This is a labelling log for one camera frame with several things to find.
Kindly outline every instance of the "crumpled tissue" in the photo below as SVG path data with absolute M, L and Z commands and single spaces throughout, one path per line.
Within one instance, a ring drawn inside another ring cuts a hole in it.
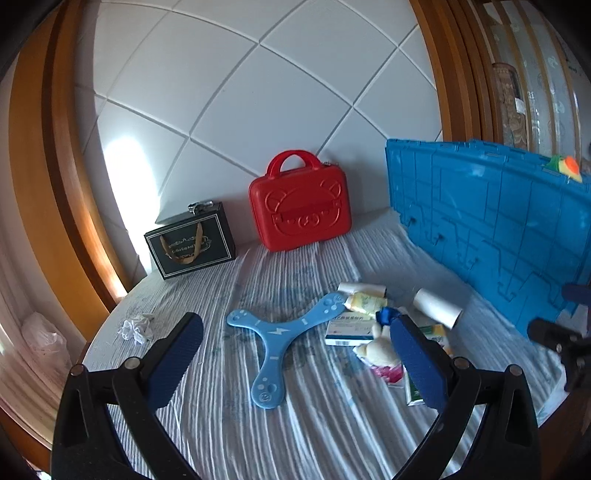
M 123 325 L 119 329 L 123 340 L 131 340 L 132 338 L 143 345 L 154 338 L 152 329 L 150 328 L 150 321 L 154 320 L 154 315 L 150 313 L 140 313 L 131 320 L 124 320 Z

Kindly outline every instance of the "orange and green toy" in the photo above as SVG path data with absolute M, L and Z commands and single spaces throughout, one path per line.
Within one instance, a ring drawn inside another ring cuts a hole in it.
M 579 165 L 577 161 L 571 157 L 562 157 L 560 155 L 552 155 L 550 162 L 546 165 L 546 168 L 554 171 L 558 171 L 567 177 L 583 183 L 581 178 L 581 172 L 579 171 Z

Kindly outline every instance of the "blue plastic crate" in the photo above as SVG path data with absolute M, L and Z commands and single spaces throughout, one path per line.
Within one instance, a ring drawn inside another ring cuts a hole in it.
M 411 240 L 526 334 L 555 320 L 565 283 L 588 283 L 591 187 L 549 159 L 488 142 L 388 140 L 390 204 Z

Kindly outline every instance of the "black gift box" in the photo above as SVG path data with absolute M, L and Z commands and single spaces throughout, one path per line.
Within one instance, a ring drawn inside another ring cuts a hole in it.
M 224 263 L 236 258 L 236 247 L 221 203 L 189 205 L 189 211 L 161 222 L 144 235 L 162 278 Z M 195 256 L 195 241 L 201 249 Z

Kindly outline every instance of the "white stuffed animal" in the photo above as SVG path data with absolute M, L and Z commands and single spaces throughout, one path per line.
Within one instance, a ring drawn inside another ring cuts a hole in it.
M 383 327 L 378 323 L 372 326 L 372 335 L 374 339 L 364 345 L 353 348 L 357 356 L 367 359 L 371 364 L 377 367 L 396 367 L 400 364 L 400 359 L 390 341 L 390 326 Z

